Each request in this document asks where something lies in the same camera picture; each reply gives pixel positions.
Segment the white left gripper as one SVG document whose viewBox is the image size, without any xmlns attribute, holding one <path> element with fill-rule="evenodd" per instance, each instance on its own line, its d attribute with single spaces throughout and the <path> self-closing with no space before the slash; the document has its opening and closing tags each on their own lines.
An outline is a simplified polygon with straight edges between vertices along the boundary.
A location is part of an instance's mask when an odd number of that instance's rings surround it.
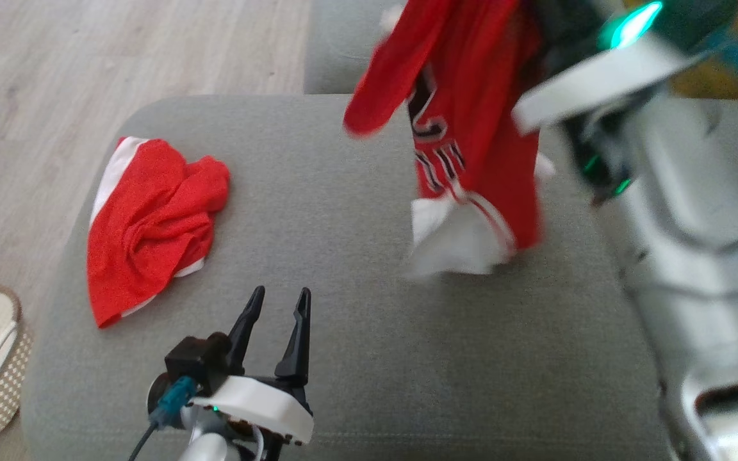
<svg viewBox="0 0 738 461">
<path fill-rule="evenodd" d="M 196 396 L 186 408 L 186 429 L 197 437 L 202 432 L 217 432 L 231 437 L 226 423 L 245 423 L 277 435 L 289 444 L 309 444 L 314 420 L 310 412 L 287 392 L 260 380 L 240 376 L 254 325 L 263 309 L 266 289 L 257 286 L 244 310 L 229 332 L 231 350 L 227 354 L 229 374 L 220 388 L 210 397 Z M 295 387 L 308 384 L 309 347 L 311 338 L 311 291 L 302 288 L 293 312 L 295 327 L 281 361 L 275 367 L 275 377 Z"/>
</svg>

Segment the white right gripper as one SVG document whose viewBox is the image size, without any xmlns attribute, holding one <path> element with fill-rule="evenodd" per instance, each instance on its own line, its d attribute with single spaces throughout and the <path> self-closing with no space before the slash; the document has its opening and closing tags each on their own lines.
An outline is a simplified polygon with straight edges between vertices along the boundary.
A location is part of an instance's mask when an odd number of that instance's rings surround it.
<svg viewBox="0 0 738 461">
<path fill-rule="evenodd" d="M 709 127 L 699 105 L 668 88 L 707 53 L 709 2 L 644 1 L 613 15 L 595 1 L 529 5 L 541 27 L 544 76 L 512 109 L 522 134 L 572 122 L 592 135 L 621 117 L 643 133 Z"/>
</svg>

